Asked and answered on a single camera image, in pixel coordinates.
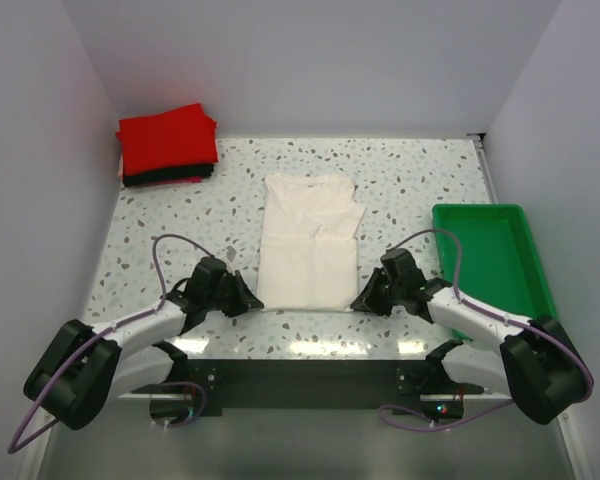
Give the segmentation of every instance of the green plastic tray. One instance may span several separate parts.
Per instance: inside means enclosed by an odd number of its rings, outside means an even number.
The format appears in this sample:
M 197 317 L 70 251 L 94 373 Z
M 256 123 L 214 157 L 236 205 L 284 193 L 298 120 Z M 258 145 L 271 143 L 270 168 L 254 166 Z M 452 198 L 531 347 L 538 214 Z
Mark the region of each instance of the green plastic tray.
M 435 205 L 433 226 L 462 243 L 460 289 L 478 300 L 519 315 L 557 317 L 524 211 L 518 205 Z M 443 276 L 452 281 L 456 247 L 436 234 Z M 461 332 L 454 336 L 466 339 Z

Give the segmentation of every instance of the white cloth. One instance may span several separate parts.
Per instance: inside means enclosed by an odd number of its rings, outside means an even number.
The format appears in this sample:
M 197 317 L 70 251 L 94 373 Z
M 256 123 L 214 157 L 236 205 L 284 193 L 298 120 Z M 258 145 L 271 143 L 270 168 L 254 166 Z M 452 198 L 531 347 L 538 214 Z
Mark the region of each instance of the white cloth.
M 265 310 L 344 312 L 358 295 L 354 239 L 364 207 L 348 177 L 265 179 L 257 296 Z

